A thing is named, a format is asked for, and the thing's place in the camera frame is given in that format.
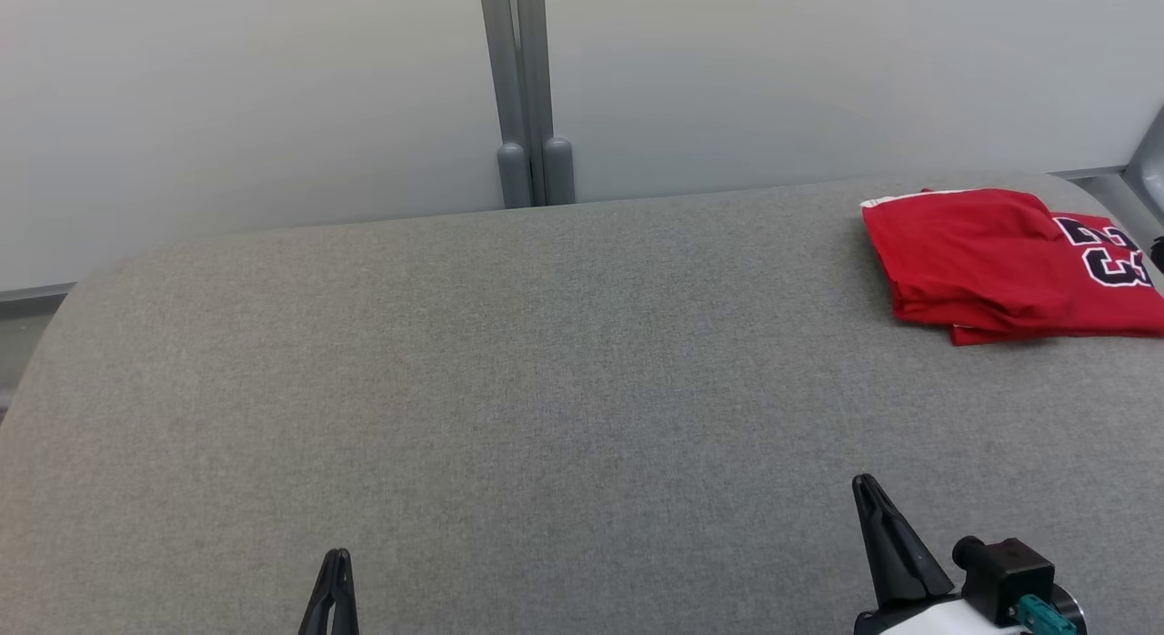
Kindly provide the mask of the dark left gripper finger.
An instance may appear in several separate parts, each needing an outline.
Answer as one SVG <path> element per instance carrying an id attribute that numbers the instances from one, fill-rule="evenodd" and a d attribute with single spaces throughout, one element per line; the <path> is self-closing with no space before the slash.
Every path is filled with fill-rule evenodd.
<path id="1" fill-rule="evenodd" d="M 349 552 L 338 552 L 338 634 L 360 634 L 355 578 Z"/>
<path id="2" fill-rule="evenodd" d="M 326 552 L 299 634 L 346 634 L 346 549 Z"/>

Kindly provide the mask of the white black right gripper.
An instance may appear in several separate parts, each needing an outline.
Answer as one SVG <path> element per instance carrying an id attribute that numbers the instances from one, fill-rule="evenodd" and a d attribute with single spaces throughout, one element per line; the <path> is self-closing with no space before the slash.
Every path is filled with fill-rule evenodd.
<path id="1" fill-rule="evenodd" d="M 1023 634 L 952 594 L 953 582 L 873 475 L 856 475 L 852 491 L 878 602 L 858 614 L 856 634 Z"/>

